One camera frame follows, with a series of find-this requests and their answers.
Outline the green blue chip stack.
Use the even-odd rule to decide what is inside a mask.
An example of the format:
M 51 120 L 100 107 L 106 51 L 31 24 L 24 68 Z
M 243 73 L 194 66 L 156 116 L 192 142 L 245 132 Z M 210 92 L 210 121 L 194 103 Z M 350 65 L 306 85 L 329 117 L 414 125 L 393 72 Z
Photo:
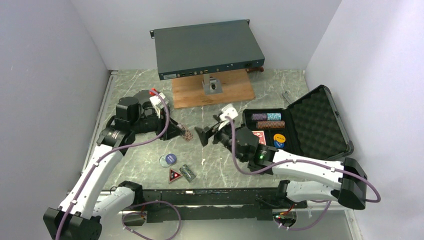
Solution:
M 179 170 L 188 182 L 192 182 L 196 178 L 196 174 L 187 164 L 183 164 Z

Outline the black poker set case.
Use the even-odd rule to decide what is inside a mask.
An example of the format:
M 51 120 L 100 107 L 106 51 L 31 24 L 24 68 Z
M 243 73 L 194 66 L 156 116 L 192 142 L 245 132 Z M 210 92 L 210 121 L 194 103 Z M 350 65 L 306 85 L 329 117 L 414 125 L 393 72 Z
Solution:
M 252 114 L 281 113 L 285 128 L 257 129 Z M 328 87 L 320 85 L 287 108 L 253 108 L 242 113 L 242 127 L 264 131 L 266 145 L 274 146 L 274 135 L 283 134 L 288 153 L 324 161 L 341 161 L 354 150 Z

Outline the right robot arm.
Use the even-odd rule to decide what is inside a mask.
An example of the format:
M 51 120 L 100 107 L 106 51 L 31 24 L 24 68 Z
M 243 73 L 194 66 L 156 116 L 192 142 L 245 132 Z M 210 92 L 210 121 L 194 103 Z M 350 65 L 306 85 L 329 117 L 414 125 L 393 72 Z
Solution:
M 346 208 L 364 210 L 369 202 L 368 176 L 354 158 L 318 160 L 264 145 L 246 126 L 235 127 L 229 117 L 221 117 L 212 127 L 195 127 L 195 131 L 202 146 L 213 138 L 214 144 L 229 149 L 236 169 L 243 174 L 300 178 L 281 181 L 275 200 L 282 208 L 302 201 L 336 201 Z

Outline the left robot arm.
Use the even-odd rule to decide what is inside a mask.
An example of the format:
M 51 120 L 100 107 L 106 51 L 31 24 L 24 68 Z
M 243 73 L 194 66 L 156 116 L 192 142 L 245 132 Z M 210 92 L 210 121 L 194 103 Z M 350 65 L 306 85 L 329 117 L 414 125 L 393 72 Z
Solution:
M 54 240 L 97 240 L 106 220 L 125 208 L 139 209 L 145 203 L 143 187 L 135 182 L 120 183 L 115 192 L 98 201 L 117 164 L 129 148 L 136 147 L 138 134 L 154 132 L 156 139 L 177 136 L 181 129 L 170 117 L 168 99 L 154 89 L 122 97 L 105 128 L 100 132 L 91 159 L 79 180 L 56 208 L 43 215 Z

